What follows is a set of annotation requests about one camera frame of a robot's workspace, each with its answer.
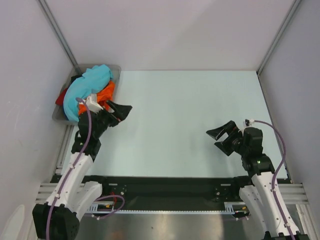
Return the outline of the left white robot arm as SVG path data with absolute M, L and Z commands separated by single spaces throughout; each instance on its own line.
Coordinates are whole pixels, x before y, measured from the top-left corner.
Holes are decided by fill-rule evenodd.
M 111 188 L 103 182 L 89 181 L 79 187 L 98 155 L 102 134 L 124 121 L 133 108 L 111 100 L 106 102 L 111 110 L 79 97 L 76 102 L 86 111 L 78 119 L 68 168 L 46 201 L 32 210 L 36 235 L 41 240 L 74 240 L 90 206 L 110 196 Z

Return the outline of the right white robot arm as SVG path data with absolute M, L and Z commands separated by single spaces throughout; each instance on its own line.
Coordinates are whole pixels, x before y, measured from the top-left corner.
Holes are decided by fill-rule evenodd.
M 247 176 L 236 177 L 236 185 L 230 188 L 231 196 L 243 201 L 249 213 L 262 230 L 264 240 L 307 240 L 292 219 L 282 197 L 277 181 L 279 168 L 263 152 L 263 131 L 253 127 L 254 120 L 245 120 L 239 129 L 232 120 L 207 130 L 215 140 L 215 146 L 225 155 L 240 155 Z

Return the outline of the light blue t-shirt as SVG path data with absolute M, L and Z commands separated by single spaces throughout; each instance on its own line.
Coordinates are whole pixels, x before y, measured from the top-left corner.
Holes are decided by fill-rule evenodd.
M 112 71 L 105 64 L 87 68 L 81 77 L 69 86 L 63 99 L 63 110 L 69 121 L 79 121 L 79 103 L 76 98 L 86 99 L 90 94 L 102 91 L 113 78 Z

